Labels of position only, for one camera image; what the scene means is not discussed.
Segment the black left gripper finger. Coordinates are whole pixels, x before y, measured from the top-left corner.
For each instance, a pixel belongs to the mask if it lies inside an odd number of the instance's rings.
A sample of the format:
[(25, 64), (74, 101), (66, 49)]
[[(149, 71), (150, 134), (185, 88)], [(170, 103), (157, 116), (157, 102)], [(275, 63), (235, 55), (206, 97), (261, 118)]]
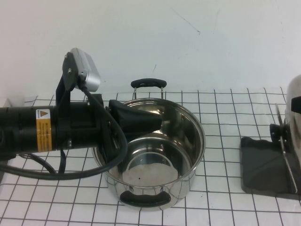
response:
[(162, 119), (121, 119), (118, 122), (126, 139), (136, 139), (161, 128)]
[(129, 107), (117, 100), (109, 101), (111, 116), (117, 122), (162, 122), (162, 117), (156, 113)]

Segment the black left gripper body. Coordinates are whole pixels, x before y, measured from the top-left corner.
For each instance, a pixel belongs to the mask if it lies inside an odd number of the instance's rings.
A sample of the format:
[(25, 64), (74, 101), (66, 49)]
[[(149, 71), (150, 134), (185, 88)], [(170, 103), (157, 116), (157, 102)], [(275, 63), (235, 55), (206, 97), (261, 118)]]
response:
[(120, 136), (107, 115), (92, 102), (71, 102), (70, 94), (56, 95), (55, 149), (96, 147), (106, 163), (120, 154)]

